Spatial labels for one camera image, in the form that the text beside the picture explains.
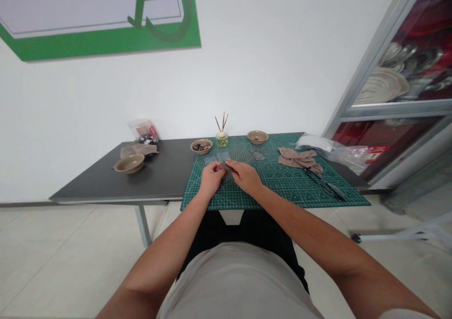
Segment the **reed diffuser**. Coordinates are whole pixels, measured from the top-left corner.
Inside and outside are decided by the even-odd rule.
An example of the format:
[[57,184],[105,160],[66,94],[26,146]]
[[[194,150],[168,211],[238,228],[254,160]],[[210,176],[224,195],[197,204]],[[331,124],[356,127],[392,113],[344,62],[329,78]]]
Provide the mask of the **reed diffuser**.
[[217,146],[219,146],[219,147],[226,147],[229,144],[229,136],[225,132],[225,126],[226,126],[228,117],[229,117],[229,113],[227,114],[226,120],[225,120],[225,113],[223,112],[223,124],[222,124],[223,127],[220,128],[220,124],[218,124],[217,117],[215,116],[215,121],[217,122],[218,130],[219,130],[219,132],[217,133],[215,138],[217,139]]

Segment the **scissors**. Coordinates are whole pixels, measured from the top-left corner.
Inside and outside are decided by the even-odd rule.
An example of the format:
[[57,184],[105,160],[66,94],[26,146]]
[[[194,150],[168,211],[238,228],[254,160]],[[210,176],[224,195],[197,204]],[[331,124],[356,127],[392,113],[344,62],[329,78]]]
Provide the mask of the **scissors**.
[[305,171],[306,171],[307,176],[309,178],[311,178],[314,183],[316,183],[320,187],[322,187],[323,190],[325,192],[327,192],[329,195],[331,195],[333,198],[337,198],[341,201],[346,201],[345,194],[339,188],[337,188],[335,185],[325,181],[325,179],[323,178],[323,175],[311,170],[310,168],[305,168]]

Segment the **beige shirt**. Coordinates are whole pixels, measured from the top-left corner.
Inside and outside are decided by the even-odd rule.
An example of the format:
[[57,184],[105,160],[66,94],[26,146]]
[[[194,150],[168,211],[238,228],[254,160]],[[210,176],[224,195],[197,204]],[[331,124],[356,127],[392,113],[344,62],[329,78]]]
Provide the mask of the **beige shirt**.
[[[256,246],[222,243],[199,253],[161,307],[162,319],[323,319],[301,281],[276,254]],[[431,319],[406,310],[380,319]]]

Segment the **gray tabletop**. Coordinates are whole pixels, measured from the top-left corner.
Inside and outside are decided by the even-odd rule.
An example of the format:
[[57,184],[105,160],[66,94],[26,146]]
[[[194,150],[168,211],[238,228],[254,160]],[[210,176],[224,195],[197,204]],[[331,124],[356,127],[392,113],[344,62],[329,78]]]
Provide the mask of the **gray tabletop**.
[[[124,142],[50,197],[56,202],[112,202],[137,199],[182,199],[192,169],[195,153],[190,144],[195,139],[161,140],[159,154],[146,158],[145,167],[131,175],[113,169],[120,159]],[[329,162],[351,185],[359,190],[368,184],[347,167]]]

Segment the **plastic container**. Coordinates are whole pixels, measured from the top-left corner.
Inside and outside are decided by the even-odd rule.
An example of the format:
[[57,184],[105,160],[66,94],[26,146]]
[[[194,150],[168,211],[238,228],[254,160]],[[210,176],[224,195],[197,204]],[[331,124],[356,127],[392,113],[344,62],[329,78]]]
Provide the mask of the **plastic container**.
[[154,124],[146,118],[133,120],[127,123],[135,138],[142,144],[157,144],[157,132]]
[[217,146],[226,147],[229,144],[229,135],[226,132],[218,132],[215,136],[217,139]]

